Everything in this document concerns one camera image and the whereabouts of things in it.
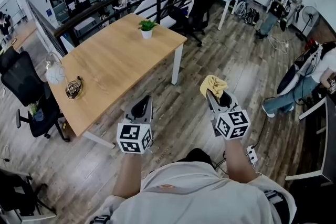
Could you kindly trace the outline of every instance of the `backpack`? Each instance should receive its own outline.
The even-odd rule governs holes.
[[[254,8],[250,8],[248,14],[245,17],[245,24],[256,25],[256,23],[259,21],[259,18],[259,11]]]
[[[244,18],[247,12],[247,4],[244,1],[241,1],[238,5],[237,8],[235,10],[235,14],[239,17],[239,18]]]

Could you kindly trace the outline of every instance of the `electric fan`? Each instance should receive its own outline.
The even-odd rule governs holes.
[[[303,32],[305,31],[307,26],[313,27],[315,24],[317,24],[319,18],[319,12],[314,7],[305,7],[302,11],[302,19],[306,23],[306,26],[300,33],[296,33],[296,36],[302,41],[307,41],[307,37],[303,34]]]

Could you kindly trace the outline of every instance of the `power strip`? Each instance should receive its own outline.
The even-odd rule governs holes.
[[[246,151],[247,151],[247,156],[250,159],[250,162],[252,164],[255,164],[258,161],[258,157],[257,157],[256,151],[253,149],[253,146],[247,147]]]

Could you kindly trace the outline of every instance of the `white t-shirt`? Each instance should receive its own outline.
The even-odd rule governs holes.
[[[336,72],[336,48],[327,52],[323,59],[320,60],[316,66],[315,71],[311,75],[314,81],[320,83],[322,74],[330,68],[332,71]]]
[[[294,3],[294,2],[292,2],[292,6],[291,6],[291,8],[296,8],[298,5],[301,5],[301,3],[302,3],[302,0],[296,0],[297,2],[296,3]]]
[[[109,196],[86,224],[103,215],[111,216],[106,224],[281,223],[264,194],[268,190],[283,194],[291,223],[296,212],[293,197],[266,176],[240,184],[220,178],[206,163],[172,163],[150,173],[136,196]]]

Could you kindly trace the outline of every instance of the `black office chair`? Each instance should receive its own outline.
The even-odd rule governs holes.
[[[169,16],[176,21],[172,30],[181,31],[184,35],[191,35],[202,45],[202,41],[196,37],[195,32],[201,32],[204,35],[204,28],[207,27],[210,14],[209,10],[216,0],[194,0],[194,5],[187,18],[180,8],[172,7]]]
[[[0,206],[6,211],[15,210],[22,222],[41,221],[43,219],[56,217],[56,210],[45,205],[38,194],[46,184],[39,185],[34,191],[31,187],[32,177],[27,173],[10,171],[0,168]],[[41,214],[39,206],[48,209],[50,213]]]
[[[63,136],[58,124],[57,120],[63,118],[64,115],[60,112],[49,84],[40,80],[26,51],[19,54],[13,47],[10,47],[0,57],[0,73],[3,85],[16,95],[22,105],[28,106],[39,101],[38,107],[44,114],[42,121],[35,121],[30,113],[28,113],[28,118],[24,118],[20,115],[20,110],[17,110],[17,128],[21,127],[21,121],[27,122],[33,137],[44,135],[45,138],[50,138],[48,131],[55,125],[62,139],[65,142],[70,141],[69,138]]]

